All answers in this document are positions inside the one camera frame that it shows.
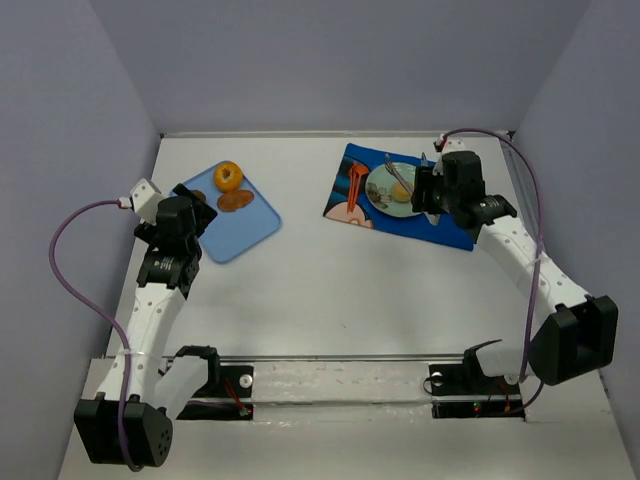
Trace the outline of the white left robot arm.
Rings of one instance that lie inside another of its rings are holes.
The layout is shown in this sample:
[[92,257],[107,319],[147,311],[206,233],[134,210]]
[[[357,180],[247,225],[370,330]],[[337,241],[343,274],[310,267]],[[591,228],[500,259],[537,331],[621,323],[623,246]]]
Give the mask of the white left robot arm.
[[89,460],[137,472],[160,467],[173,441],[173,423],[196,391],[220,380],[210,346],[183,346],[160,370],[172,327],[199,272],[199,238],[216,211],[183,184],[164,196],[139,181],[123,207],[140,218],[134,235],[147,245],[121,348],[91,399],[78,401],[74,423]]

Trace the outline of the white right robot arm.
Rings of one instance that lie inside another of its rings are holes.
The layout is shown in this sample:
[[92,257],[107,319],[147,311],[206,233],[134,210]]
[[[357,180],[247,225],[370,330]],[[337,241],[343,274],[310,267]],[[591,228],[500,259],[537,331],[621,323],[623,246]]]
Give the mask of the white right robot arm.
[[528,233],[516,208],[487,193],[476,153],[447,151],[434,165],[418,166],[411,203],[430,219],[449,216],[528,300],[522,346],[496,340],[483,346],[475,356],[483,375],[533,376],[555,386],[612,362],[618,306],[571,280]]

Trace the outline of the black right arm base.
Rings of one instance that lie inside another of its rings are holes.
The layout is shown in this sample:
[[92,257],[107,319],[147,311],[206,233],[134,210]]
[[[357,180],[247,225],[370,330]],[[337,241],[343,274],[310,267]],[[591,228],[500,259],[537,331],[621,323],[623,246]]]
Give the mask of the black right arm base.
[[422,383],[432,400],[434,419],[525,418],[520,387],[503,377],[489,377],[480,367],[477,352],[497,340],[472,346],[458,363],[428,367]]

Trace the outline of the small round bread roll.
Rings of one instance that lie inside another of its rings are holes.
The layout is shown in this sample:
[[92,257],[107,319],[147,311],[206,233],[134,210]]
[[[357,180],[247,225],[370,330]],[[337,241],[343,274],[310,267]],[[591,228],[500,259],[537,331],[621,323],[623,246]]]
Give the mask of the small round bread roll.
[[395,182],[391,187],[391,198],[397,203],[408,203],[411,200],[411,194],[400,182]]

